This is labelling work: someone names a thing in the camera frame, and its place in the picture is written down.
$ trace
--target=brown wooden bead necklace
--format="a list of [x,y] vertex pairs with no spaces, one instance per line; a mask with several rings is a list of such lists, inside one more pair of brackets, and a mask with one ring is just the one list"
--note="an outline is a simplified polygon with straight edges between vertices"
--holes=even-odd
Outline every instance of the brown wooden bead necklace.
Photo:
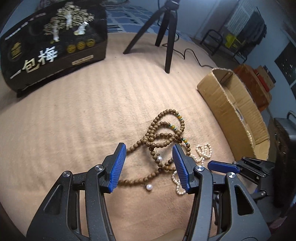
[[[179,121],[181,123],[180,129],[177,129],[174,125],[171,125],[170,123],[168,123],[166,121],[158,122],[163,116],[165,116],[167,114],[173,114],[179,119]],[[157,133],[156,134],[155,133],[156,130],[161,126],[172,129],[175,132],[175,134],[172,134],[172,133],[160,133],[160,134]],[[141,138],[139,141],[137,141],[134,145],[132,145],[130,148],[128,148],[126,150],[126,154],[129,155],[130,153],[134,152],[140,145],[146,145],[149,148],[150,155],[152,156],[154,162],[157,164],[158,169],[155,172],[149,174],[148,176],[146,176],[144,178],[139,178],[139,179],[135,179],[135,180],[128,180],[128,179],[119,180],[118,184],[119,185],[142,185],[142,184],[146,184],[149,180],[158,176],[163,171],[169,171],[169,172],[176,171],[176,168],[171,166],[171,164],[173,163],[173,158],[171,158],[170,160],[168,160],[165,163],[162,163],[162,157],[157,153],[157,149],[156,149],[156,151],[154,151],[154,149],[166,147],[174,141],[177,143],[184,142],[186,145],[186,150],[187,150],[186,155],[190,156],[190,150],[191,150],[190,144],[181,135],[182,132],[184,131],[184,129],[185,129],[184,120],[183,120],[182,116],[180,116],[178,111],[172,110],[172,109],[169,109],[169,110],[167,109],[163,112],[160,112],[160,114],[157,117],[155,117],[153,122],[151,122],[151,125],[149,126],[145,136],[143,136],[143,138]],[[153,143],[153,141],[158,138],[167,138],[168,140],[166,140],[163,143]]]

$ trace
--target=blue checkered bedsheet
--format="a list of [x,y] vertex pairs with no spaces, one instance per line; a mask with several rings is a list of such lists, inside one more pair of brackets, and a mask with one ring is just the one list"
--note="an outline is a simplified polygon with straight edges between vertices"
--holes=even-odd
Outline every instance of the blue checkered bedsheet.
[[[152,12],[129,4],[124,4],[115,7],[107,7],[107,25],[109,33],[137,33],[145,22],[151,17]],[[155,22],[147,33],[157,34],[159,26]],[[190,37],[180,31],[177,31],[180,38],[192,42]]]

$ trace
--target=black suitcase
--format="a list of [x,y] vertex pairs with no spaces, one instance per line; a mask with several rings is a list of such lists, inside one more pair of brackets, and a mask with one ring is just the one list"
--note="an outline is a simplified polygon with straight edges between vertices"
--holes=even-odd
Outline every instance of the black suitcase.
[[101,0],[62,1],[23,19],[0,39],[7,85],[21,93],[103,60],[107,16]]
[[285,216],[296,195],[296,124],[287,118],[274,118],[276,163],[274,168],[274,205],[282,208]]

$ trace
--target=open cardboard box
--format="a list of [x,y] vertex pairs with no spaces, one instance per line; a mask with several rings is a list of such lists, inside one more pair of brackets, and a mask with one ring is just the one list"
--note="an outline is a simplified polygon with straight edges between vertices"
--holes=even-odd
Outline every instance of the open cardboard box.
[[262,115],[240,78],[228,69],[213,69],[197,89],[216,117],[235,160],[267,160],[269,133]]

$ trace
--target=silver screw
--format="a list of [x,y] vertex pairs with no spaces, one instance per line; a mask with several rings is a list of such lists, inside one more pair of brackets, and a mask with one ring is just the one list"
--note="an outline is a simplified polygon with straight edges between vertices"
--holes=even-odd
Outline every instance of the silver screw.
[[102,165],[96,165],[95,169],[96,169],[96,171],[101,171],[104,169],[104,167]]
[[65,171],[65,172],[63,172],[63,177],[69,177],[70,174],[71,174],[70,171]]
[[198,170],[199,172],[202,172],[205,168],[201,165],[196,166],[196,170]]
[[229,172],[229,173],[227,173],[227,175],[228,175],[230,178],[235,178],[235,173],[234,173],[234,172]]

